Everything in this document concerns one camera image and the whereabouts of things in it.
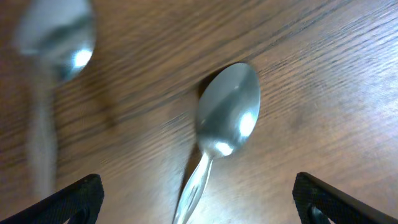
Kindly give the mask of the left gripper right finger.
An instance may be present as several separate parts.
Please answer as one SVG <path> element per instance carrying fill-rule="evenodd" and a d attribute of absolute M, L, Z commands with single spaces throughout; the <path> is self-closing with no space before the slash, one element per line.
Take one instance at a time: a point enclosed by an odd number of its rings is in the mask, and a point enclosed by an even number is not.
<path fill-rule="evenodd" d="M 292 191 L 302 223 L 397 224 L 397 219 L 362 203 L 307 172 L 296 175 Z"/>

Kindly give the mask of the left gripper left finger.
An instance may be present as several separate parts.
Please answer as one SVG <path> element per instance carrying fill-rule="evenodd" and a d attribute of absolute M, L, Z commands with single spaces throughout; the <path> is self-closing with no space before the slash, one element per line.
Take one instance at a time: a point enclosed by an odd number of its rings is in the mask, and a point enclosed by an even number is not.
<path fill-rule="evenodd" d="M 1 221 L 1 224 L 82 223 L 95 224 L 103 203 L 101 177 L 90 174 Z"/>

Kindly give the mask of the small teaspoon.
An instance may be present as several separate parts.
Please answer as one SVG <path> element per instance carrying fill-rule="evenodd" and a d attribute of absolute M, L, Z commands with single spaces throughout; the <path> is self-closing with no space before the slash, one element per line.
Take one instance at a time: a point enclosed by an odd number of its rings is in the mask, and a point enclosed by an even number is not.
<path fill-rule="evenodd" d="M 14 33 L 15 48 L 30 61 L 27 158 L 33 194 L 39 200 L 56 191 L 55 89 L 87 66 L 95 43 L 95 11 L 90 0 L 32 1 Z"/>
<path fill-rule="evenodd" d="M 195 117 L 201 159 L 182 190 L 174 223 L 188 222 L 205 191 L 213 161 L 230 156 L 245 145 L 260 107 L 259 78 L 247 63 L 226 67 L 209 83 Z"/>

